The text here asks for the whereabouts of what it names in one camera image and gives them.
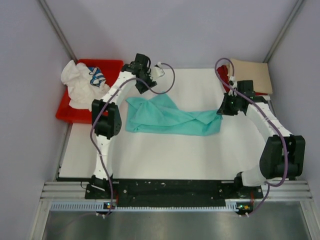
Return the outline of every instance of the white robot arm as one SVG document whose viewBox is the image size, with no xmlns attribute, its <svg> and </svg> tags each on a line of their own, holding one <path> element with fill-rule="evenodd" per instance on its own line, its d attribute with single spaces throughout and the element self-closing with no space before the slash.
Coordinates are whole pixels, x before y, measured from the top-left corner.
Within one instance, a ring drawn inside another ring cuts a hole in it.
<svg viewBox="0 0 320 240">
<path fill-rule="evenodd" d="M 108 116 L 102 115 L 99 118 L 94 129 L 96 133 L 97 146 L 101 151 L 103 163 L 110 176 L 112 176 L 113 174 L 111 151 L 113 149 L 113 143 L 115 142 L 116 135 L 119 133 L 122 126 L 118 106 L 121 105 L 129 90 L 134 85 L 136 86 L 140 94 L 148 90 L 148 88 L 139 81 L 132 80 L 126 84 L 124 83 L 132 78 L 140 78 L 144 80 L 150 88 L 152 88 L 157 85 L 154 80 L 162 77 L 165 74 L 163 69 L 159 67 L 160 63 L 150 68 L 150 66 L 148 66 L 149 62 L 150 59 L 147 56 L 138 53 L 133 62 L 131 62 L 130 64 L 125 64 L 123 66 L 119 77 L 112 85 L 108 93 L 103 96 L 101 100 L 94 100 L 92 103 L 92 122 L 94 122 L 103 105 L 108 102 L 113 95 L 116 94 L 105 109 L 106 111 L 108 111 Z M 99 153 L 97 153 L 96 156 L 96 165 L 93 174 L 97 179 L 107 179 L 107 175 L 102 166 Z"/>
<path fill-rule="evenodd" d="M 263 96 L 256 96 L 252 80 L 232 82 L 233 89 L 250 98 L 258 108 L 245 100 L 242 96 L 231 91 L 224 94 L 223 102 L 217 111 L 221 115 L 234 116 L 239 111 L 243 112 L 261 133 L 265 147 L 259 164 L 250 170 L 239 172 L 236 178 L 241 179 L 243 186 L 260 186 L 266 179 L 281 178 L 285 172 L 285 152 L 280 134 L 284 138 L 287 148 L 288 169 L 287 178 L 300 176 L 303 170 L 306 142 L 302 136 L 295 136 L 288 131 L 272 114 L 268 102 Z"/>
</svg>

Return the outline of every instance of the teal cloth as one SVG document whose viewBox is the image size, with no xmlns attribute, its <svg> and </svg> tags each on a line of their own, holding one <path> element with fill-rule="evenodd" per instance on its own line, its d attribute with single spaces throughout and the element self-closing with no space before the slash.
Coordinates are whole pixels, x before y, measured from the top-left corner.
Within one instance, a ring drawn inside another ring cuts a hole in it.
<svg viewBox="0 0 320 240">
<path fill-rule="evenodd" d="M 167 94 L 147 100 L 129 97 L 125 130 L 132 133 L 208 136 L 220 131 L 217 110 L 182 111 Z"/>
</svg>

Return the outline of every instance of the red tray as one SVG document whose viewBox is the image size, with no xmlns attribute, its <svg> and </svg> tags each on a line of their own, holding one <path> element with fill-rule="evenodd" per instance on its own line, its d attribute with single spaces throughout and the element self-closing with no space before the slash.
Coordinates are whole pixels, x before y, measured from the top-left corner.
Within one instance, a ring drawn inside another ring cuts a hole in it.
<svg viewBox="0 0 320 240">
<path fill-rule="evenodd" d="M 80 59 L 78 63 L 84 63 L 88 67 L 100 68 L 106 79 L 105 83 L 109 86 L 115 83 L 124 65 L 122 60 L 108 59 Z M 74 109 L 69 106 L 69 102 L 70 97 L 68 89 L 66 89 L 55 117 L 67 123 L 91 124 L 91 112 L 85 109 Z"/>
</svg>

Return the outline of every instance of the metal frame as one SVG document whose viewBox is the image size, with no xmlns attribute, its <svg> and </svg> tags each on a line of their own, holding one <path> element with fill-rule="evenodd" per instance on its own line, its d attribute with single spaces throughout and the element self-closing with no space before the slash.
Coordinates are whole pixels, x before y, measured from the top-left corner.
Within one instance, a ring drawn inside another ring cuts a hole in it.
<svg viewBox="0 0 320 240">
<path fill-rule="evenodd" d="M 262 185 L 265 194 L 267 185 Z M 110 199 L 85 199 L 86 190 L 81 182 L 46 182 L 44 184 L 36 218 L 30 235 L 31 240 L 41 240 L 45 232 L 50 211 L 67 212 L 105 212 L 105 204 Z M 152 208 L 152 207 L 122 207 L 115 208 L 115 212 L 236 212 L 236 203 L 249 202 L 250 199 L 226 199 L 226 207 L 180 207 L 180 208 Z M 300 202 L 307 227 L 313 240 L 320 237 L 320 216 L 314 203 L 307 181 L 287 180 L 277 188 L 271 188 L 266 202 Z"/>
</svg>

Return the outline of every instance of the gray wall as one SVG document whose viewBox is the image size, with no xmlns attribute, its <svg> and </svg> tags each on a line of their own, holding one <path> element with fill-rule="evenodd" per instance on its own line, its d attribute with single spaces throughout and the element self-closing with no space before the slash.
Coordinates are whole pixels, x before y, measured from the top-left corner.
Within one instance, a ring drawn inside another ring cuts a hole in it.
<svg viewBox="0 0 320 240">
<path fill-rule="evenodd" d="M 0 238 L 26 239 L 66 125 L 55 118 L 68 58 L 35 0 L 0 3 Z"/>
<path fill-rule="evenodd" d="M 303 175 L 320 207 L 320 1 L 308 0 L 269 64 L 275 112 L 306 140 Z"/>
<path fill-rule="evenodd" d="M 263 61 L 296 0 L 47 0 L 78 58 Z"/>
</svg>

